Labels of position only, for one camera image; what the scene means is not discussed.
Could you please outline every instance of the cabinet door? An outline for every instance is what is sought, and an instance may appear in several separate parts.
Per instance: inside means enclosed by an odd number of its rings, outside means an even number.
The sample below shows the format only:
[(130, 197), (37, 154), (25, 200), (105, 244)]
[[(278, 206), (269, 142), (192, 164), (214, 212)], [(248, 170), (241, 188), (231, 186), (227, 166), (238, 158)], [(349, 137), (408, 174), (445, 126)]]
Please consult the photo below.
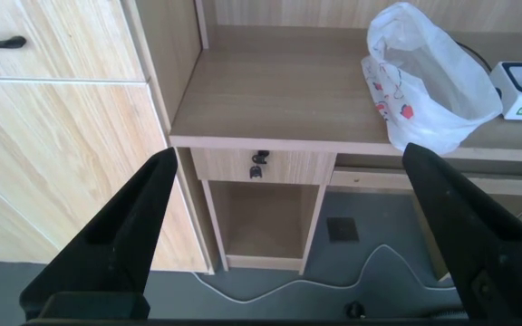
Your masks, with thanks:
[[(164, 148), (145, 83), (0, 81), (0, 194), (58, 248)], [(178, 183), (153, 267), (207, 270)]]
[(57, 253), (58, 248), (0, 197), (0, 261), (46, 263)]
[(0, 0), (0, 77), (144, 81), (120, 1)]

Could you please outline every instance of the drawer lock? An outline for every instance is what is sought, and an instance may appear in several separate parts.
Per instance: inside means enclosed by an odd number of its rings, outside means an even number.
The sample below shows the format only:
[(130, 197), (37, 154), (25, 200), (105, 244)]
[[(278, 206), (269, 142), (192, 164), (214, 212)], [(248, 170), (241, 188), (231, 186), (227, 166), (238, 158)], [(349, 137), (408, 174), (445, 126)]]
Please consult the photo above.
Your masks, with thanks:
[(259, 150), (252, 158), (255, 165), (249, 169), (249, 177), (263, 177), (263, 170), (257, 164), (267, 164), (265, 160), (269, 156), (268, 150)]
[(265, 159), (269, 156), (268, 150), (259, 150), (251, 159), (255, 164), (267, 164)]

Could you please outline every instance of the wall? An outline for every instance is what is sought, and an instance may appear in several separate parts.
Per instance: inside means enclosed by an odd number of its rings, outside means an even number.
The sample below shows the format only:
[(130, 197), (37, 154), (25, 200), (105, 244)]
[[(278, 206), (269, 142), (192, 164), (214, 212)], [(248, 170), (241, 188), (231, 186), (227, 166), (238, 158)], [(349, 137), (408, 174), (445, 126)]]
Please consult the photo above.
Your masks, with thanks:
[[(210, 0), (218, 24), (367, 28), (396, 0)], [(522, 33), (522, 1), (410, 0), (442, 29)]]

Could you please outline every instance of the printed plastic bag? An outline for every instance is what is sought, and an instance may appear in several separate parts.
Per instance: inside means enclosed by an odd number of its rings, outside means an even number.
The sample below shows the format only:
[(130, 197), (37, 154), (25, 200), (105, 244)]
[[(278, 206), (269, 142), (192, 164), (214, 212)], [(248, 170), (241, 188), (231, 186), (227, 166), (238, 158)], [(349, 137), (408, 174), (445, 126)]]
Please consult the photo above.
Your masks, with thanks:
[(380, 12), (368, 49), (363, 74), (397, 149), (413, 142), (446, 154), (502, 113), (484, 69), (413, 5)]

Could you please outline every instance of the power cord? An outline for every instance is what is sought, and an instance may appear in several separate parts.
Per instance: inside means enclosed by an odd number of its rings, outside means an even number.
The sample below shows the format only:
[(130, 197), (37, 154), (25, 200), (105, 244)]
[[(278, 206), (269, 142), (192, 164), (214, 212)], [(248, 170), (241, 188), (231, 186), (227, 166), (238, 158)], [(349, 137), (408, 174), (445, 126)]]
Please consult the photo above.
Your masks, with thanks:
[(482, 63), (485, 65), (485, 68), (487, 69), (488, 72), (493, 71), (493, 68), (490, 66), (490, 64), (488, 64), (487, 60), (485, 60), (485, 58), (482, 57), (482, 55), (480, 55), (478, 52), (474, 51), (471, 47), (467, 46), (466, 44), (463, 44), (460, 42), (457, 42), (457, 44), (461, 48), (468, 50), (470, 53), (474, 54), (477, 58), (479, 58), (482, 61)]
[(232, 298), (224, 293), (222, 293), (219, 289), (215, 288), (213, 285), (203, 281), (200, 276), (198, 276), (196, 273), (193, 273), (193, 275), (197, 278), (197, 280), (202, 283), (203, 285), (205, 285), (206, 287), (208, 287), (210, 290), (212, 290), (213, 292), (215, 292), (216, 294), (222, 296), (223, 298), (231, 301), (231, 302), (234, 302), (234, 303), (239, 303), (239, 304), (248, 304), (248, 303), (251, 303), (251, 302), (255, 302), (255, 301), (258, 301), (258, 300), (261, 300), (275, 292), (278, 292), (280, 290), (283, 290), (284, 288), (286, 288), (287, 286), (289, 285), (292, 285), (292, 284), (295, 284), (295, 283), (307, 283), (307, 284), (312, 284), (312, 285), (317, 285), (317, 286), (321, 286), (321, 287), (324, 287), (324, 288), (328, 288), (328, 289), (335, 289), (335, 290), (348, 290), (348, 289), (352, 289), (354, 287), (356, 287), (358, 284), (360, 284), (360, 282), (362, 281), (362, 276), (363, 276), (363, 271), (365, 271), (366, 269), (366, 266), (368, 265), (368, 263), (370, 262), (370, 260), (372, 259), (372, 257), (382, 248), (386, 248), (388, 250), (390, 250), (391, 252), (393, 252), (396, 256), (398, 256), (398, 258), (400, 258), (400, 260), (406, 265), (406, 267), (408, 267), (408, 269), (410, 270), (410, 273), (412, 274), (412, 276), (414, 276), (414, 278), (416, 279), (416, 281), (418, 282), (418, 284), (420, 284), (420, 286), (425, 289), (425, 290), (429, 290), (429, 291), (453, 291), (453, 290), (456, 290), (456, 287), (452, 286), (452, 287), (430, 287), (430, 286), (426, 286), (424, 285), (424, 283), (422, 283), (421, 279), (418, 278), (418, 276), (416, 275), (416, 273), (414, 272), (414, 270), (412, 269), (412, 267), (410, 266), (410, 264), (408, 264), (408, 262), (406, 262), (406, 259), (401, 255), (401, 254), (398, 254), (398, 252), (396, 252), (394, 249), (392, 249), (389, 245), (387, 244), (380, 244), (376, 247), (376, 249), (374, 249), (370, 255), (368, 256), (368, 258), (366, 259), (366, 262), (363, 264), (363, 267), (362, 267), (362, 270), (360, 271), (360, 276), (358, 276), (358, 280), (350, 285), (330, 285), (330, 284), (325, 284), (325, 283), (319, 283), (319, 282), (314, 282), (314, 281), (308, 281), (308, 280), (293, 280), (291, 282), (288, 282), (288, 283), (285, 283), (269, 292), (265, 292), (255, 298), (251, 298), (251, 299), (248, 299), (248, 300), (239, 300), (239, 299), (235, 299), (235, 298)]

